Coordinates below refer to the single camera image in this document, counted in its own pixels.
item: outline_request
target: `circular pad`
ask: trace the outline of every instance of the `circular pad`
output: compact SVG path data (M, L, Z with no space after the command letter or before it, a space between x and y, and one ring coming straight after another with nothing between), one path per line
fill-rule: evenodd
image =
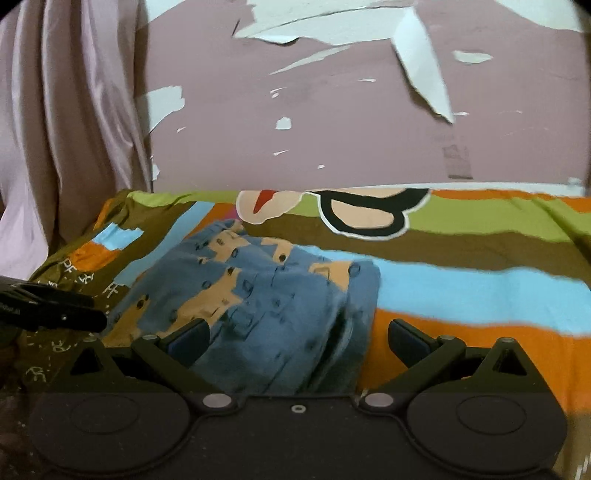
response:
M79 472L122 472L157 460L183 437L189 408L160 385L138 383L147 391L43 395L29 420L33 445Z
M457 406L457 418L473 432L506 435L525 423L521 406L503 397L483 395L464 400Z
M566 419L550 393L478 394L439 387L410 403L408 426L431 455L464 471L498 475L547 466L566 438Z

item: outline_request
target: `bolt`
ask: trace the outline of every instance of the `bolt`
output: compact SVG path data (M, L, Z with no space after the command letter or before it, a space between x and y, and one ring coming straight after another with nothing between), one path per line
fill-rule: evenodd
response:
M203 397L202 402L208 408L226 408L232 404L232 397L225 393L210 393Z
M380 392L370 393L363 400L367 405L374 408L387 408L394 403L392 395Z

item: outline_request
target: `bed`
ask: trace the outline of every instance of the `bed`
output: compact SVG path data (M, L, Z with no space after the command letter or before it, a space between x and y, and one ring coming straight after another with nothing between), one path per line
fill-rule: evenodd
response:
M388 347L394 318L471 346L517 339L567 414L569 433L555 470L591 478L591 199L393 187L123 190L105 203L92 231L48 258L32 280L90 295L109 314L166 252L230 219L248 235L379 268L359 391L405 370ZM84 336L23 333L14 362L22 386L43 391Z

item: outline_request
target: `pink wall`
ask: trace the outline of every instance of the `pink wall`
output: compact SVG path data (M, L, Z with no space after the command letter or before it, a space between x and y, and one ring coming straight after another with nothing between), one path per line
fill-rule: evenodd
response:
M591 113L584 36L541 27L493 0L417 3L452 107L469 113L453 126L408 87L387 40L269 76L330 46L232 38L238 19L252 21L245 0L185 0L156 18L138 31L137 94L181 85L186 105L151 134L161 170L155 190L435 182L466 168L476 181L585 179ZM494 59L465 65L453 50ZM366 78L376 82L358 81ZM277 131L283 116L293 127ZM456 151L460 160L445 158Z

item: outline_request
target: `black plastic mount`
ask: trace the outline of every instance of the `black plastic mount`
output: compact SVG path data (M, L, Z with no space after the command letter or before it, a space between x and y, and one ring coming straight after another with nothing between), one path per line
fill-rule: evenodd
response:
M303 478L318 471L298 468L326 464L320 451L345 466L331 463L333 471L318 478L335 471L358 478L361 465L368 475L371 467L404 479L556 478L550 468L566 438L566 419L512 338L469 348L395 320L389 344L410 368L361 397L225 395L187 368L209 344L203 320L169 338L144 336L129 348L89 340L29 419L33 445L53 465L46 480L122 472L133 479L185 478L194 471L219 479L240 476L240 468L245 478L254 472ZM330 453L331 442L346 452ZM224 460L228 455L235 469ZM272 474L261 476L263 463ZM290 476L288 467L300 473Z

